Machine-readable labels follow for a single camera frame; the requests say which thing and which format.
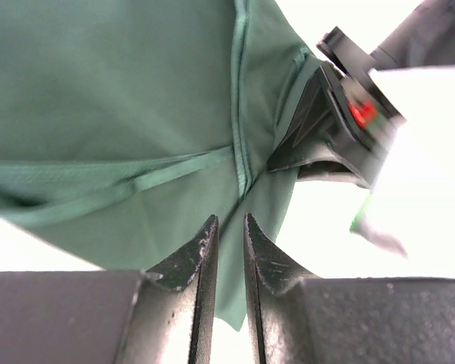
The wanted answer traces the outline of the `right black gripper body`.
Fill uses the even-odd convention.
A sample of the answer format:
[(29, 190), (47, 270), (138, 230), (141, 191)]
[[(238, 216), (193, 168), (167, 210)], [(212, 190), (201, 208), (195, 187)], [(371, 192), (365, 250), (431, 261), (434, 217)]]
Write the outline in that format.
[(372, 185), (384, 164), (402, 120), (396, 108), (369, 76), (376, 60), (362, 50), (339, 27), (326, 33), (317, 44), (343, 73), (340, 87), (344, 107), (355, 124), (364, 151), (356, 157), (356, 170), (365, 184)]

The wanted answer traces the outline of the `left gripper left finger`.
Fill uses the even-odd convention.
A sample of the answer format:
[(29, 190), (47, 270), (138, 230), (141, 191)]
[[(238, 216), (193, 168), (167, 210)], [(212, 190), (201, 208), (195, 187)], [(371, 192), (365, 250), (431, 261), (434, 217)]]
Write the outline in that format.
[(207, 363), (218, 219), (146, 271), (0, 272), (0, 363)]

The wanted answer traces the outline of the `dark green cloth napkin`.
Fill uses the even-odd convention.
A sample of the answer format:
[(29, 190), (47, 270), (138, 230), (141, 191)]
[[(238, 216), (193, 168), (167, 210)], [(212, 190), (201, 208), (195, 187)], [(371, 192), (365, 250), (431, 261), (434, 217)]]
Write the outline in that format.
[(220, 223), (215, 314), (246, 314), (243, 219), (276, 238), (269, 173), (319, 60), (273, 1), (0, 1), (0, 217), (110, 269)]

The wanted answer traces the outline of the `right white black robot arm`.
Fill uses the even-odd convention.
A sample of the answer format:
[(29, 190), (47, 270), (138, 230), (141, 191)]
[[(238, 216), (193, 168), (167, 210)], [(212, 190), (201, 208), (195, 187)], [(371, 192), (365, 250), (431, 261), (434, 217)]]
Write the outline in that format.
[(298, 99), (270, 172), (354, 180), (369, 187), (386, 159), (400, 113), (369, 72), (455, 65), (455, 1), (423, 1), (371, 54), (340, 28), (317, 48), (325, 56)]

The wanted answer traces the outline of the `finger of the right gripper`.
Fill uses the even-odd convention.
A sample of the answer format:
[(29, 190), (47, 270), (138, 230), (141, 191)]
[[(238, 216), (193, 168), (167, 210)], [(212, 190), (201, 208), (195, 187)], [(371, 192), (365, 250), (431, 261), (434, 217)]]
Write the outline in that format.
[(342, 80), (331, 63), (318, 66), (304, 86), (285, 137), (268, 159), (268, 171), (349, 171), (337, 154), (349, 140), (349, 109)]

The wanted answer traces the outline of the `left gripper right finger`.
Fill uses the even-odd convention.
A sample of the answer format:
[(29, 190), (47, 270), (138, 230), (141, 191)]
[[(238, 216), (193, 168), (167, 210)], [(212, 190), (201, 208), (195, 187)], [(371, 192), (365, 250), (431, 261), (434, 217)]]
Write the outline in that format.
[(320, 278), (243, 223), (256, 363), (455, 363), (455, 279)]

